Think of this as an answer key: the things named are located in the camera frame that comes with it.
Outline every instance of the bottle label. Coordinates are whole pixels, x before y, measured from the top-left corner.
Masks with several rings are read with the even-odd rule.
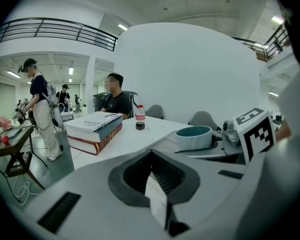
[[[145,115],[136,115],[135,116],[135,119],[138,120],[138,121],[143,121],[143,120],[146,120],[146,116]]]

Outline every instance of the gray chair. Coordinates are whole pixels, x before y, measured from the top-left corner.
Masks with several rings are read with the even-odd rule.
[[[213,131],[220,131],[221,128],[215,123],[212,116],[206,111],[196,112],[188,122],[190,126],[209,126]]]
[[[164,109],[160,105],[152,105],[145,115],[152,118],[164,119]]]

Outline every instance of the stack of books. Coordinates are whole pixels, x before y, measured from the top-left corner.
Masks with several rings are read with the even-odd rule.
[[[97,156],[122,129],[122,115],[95,112],[65,122],[71,148]]]

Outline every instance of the plastic bottle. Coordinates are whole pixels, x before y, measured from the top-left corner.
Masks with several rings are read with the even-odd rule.
[[[135,113],[135,128],[137,130],[144,130],[145,129],[145,120],[146,120],[146,113],[144,111],[144,106],[139,105],[138,106],[138,111]]]

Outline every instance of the ribbed bowl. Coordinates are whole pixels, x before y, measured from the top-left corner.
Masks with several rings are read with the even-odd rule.
[[[212,129],[209,126],[193,126],[175,132],[180,151],[209,148],[212,142]]]

